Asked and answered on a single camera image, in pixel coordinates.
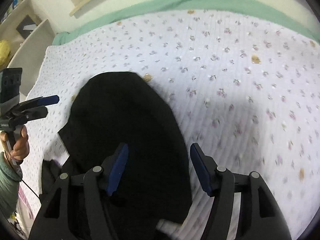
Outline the person's left hand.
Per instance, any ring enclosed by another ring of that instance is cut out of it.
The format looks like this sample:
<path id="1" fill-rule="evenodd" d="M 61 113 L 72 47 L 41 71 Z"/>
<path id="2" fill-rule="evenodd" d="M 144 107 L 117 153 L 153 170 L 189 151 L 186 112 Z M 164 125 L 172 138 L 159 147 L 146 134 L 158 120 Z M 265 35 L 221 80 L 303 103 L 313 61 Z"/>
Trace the person's left hand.
<path id="1" fill-rule="evenodd" d="M 17 161 L 23 161 L 29 155 L 29 142 L 28 142 L 28 131 L 25 126 L 21 129 L 21 136 L 16 140 L 16 144 L 9 152 L 7 141 L 8 135 L 4 131 L 1 132 L 1 143 L 5 150 L 4 159 L 7 163 L 12 164 L 12 158 Z"/>

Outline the green sleeve forearm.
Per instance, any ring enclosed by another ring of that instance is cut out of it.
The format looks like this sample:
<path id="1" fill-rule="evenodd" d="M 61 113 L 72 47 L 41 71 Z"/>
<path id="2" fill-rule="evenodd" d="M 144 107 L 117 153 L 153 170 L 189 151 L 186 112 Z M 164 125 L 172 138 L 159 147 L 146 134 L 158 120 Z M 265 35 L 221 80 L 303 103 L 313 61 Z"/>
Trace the green sleeve forearm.
<path id="1" fill-rule="evenodd" d="M 5 161 L 4 152 L 1 152 L 1 211 L 6 219 L 15 212 L 18 201 L 19 185 L 22 181 L 22 171 L 16 170 Z"/>

